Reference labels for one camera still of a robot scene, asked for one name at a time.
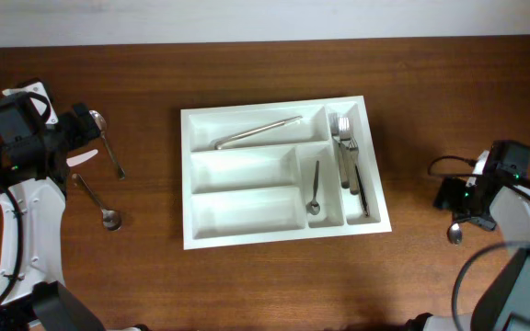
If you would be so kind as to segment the large steel spoon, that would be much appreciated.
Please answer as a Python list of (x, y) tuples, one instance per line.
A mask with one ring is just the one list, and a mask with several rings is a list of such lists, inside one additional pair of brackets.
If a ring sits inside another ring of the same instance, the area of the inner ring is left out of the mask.
[(126, 177), (125, 171), (123, 170), (121, 164), (119, 163), (118, 159), (116, 158), (116, 155), (109, 143), (109, 139), (107, 137), (107, 130), (108, 130), (108, 124), (103, 118), (103, 116), (96, 110), (90, 110), (89, 114), (92, 116), (94, 122), (97, 124), (98, 129), (100, 131), (99, 137), (101, 138), (102, 142), (105, 145), (105, 148), (108, 152), (109, 158), (111, 162), (114, 165), (117, 178), (119, 180), (123, 180)]

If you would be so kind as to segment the steel fork dark handle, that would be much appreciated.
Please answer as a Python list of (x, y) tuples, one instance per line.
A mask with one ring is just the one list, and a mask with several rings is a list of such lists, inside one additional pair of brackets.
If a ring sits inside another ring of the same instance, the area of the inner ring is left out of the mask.
[(354, 138), (351, 138), (350, 141), (349, 141), (348, 147), (349, 147), (349, 150), (351, 152), (351, 159), (353, 161), (355, 176), (356, 176), (357, 184), (358, 184), (358, 188), (359, 188), (359, 196), (360, 196), (361, 204), (362, 204), (362, 207), (363, 207), (363, 215), (366, 218), (368, 218), (370, 216), (369, 206), (368, 206), (367, 198), (365, 196), (363, 180), (362, 180), (362, 177), (361, 177), (361, 173), (360, 173), (360, 170), (359, 170), (359, 163), (358, 163), (358, 161), (359, 161), (359, 146), (358, 146), (356, 140)]

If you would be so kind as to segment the steel teaspoon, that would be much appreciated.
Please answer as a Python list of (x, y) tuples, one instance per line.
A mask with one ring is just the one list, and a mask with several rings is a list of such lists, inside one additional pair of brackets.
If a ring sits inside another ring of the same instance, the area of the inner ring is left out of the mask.
[(318, 215), (320, 213), (320, 204), (317, 201), (317, 192), (319, 185), (319, 161), (316, 160), (315, 174), (313, 179), (313, 193), (311, 200), (306, 204), (306, 211), (311, 215)]
[(447, 229), (447, 238), (452, 245), (460, 245), (463, 233), (459, 223), (452, 223)]

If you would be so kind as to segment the steel tongs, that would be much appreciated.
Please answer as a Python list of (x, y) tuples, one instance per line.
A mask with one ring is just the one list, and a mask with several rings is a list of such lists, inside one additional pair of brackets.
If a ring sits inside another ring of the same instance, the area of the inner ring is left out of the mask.
[(250, 129), (250, 130), (247, 130), (247, 131), (242, 131), (242, 132), (230, 135), (228, 137), (225, 137), (225, 138), (223, 138), (221, 140), (216, 141), (214, 143), (214, 145), (213, 145), (213, 148), (215, 150), (222, 150), (224, 148), (224, 146), (226, 144), (228, 144), (228, 143), (232, 143), (232, 142), (235, 142), (235, 141), (238, 141), (238, 140), (242, 140), (242, 139), (245, 139), (247, 137), (250, 137), (250, 136), (265, 132), (265, 131), (269, 131), (269, 130), (272, 130), (272, 129), (276, 129), (276, 128), (279, 128), (279, 127), (282, 127), (282, 126), (297, 122), (297, 121), (301, 120), (302, 118), (303, 118), (302, 116), (295, 116), (295, 117), (291, 117), (291, 118), (284, 119), (284, 120), (278, 120), (278, 121), (274, 121), (272, 123), (269, 123), (269, 124), (266, 124), (266, 125), (263, 125), (263, 126), (259, 126), (257, 128), (253, 128), (253, 129)]

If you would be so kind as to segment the white plastic knife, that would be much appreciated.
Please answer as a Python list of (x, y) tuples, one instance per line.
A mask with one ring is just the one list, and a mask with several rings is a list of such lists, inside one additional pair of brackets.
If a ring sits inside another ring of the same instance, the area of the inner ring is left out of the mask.
[(79, 166), (98, 154), (98, 149), (93, 149), (83, 154), (69, 157), (66, 163), (69, 167)]

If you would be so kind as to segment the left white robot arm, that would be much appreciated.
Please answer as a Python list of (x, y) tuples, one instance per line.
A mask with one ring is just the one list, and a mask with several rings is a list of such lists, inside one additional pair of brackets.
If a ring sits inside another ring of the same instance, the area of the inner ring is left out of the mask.
[(84, 104), (53, 114), (44, 95), (16, 90), (0, 100), (0, 330), (101, 330), (64, 285), (61, 223), (67, 155), (100, 129)]

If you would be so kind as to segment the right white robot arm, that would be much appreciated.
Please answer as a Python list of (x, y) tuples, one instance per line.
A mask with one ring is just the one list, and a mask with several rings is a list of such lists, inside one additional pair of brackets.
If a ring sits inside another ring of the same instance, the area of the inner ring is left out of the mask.
[[(503, 240), (481, 248), (462, 266), (451, 294), (451, 313), (420, 314), (407, 330), (530, 330), (530, 146), (498, 140), (476, 159), (467, 160), (469, 174), (441, 173), (435, 208), (452, 213), (447, 236), (460, 244), (461, 226), (471, 223), (485, 231), (500, 230)], [(511, 258), (478, 300), (470, 314), (458, 311), (459, 292), (470, 267), (498, 249)]]

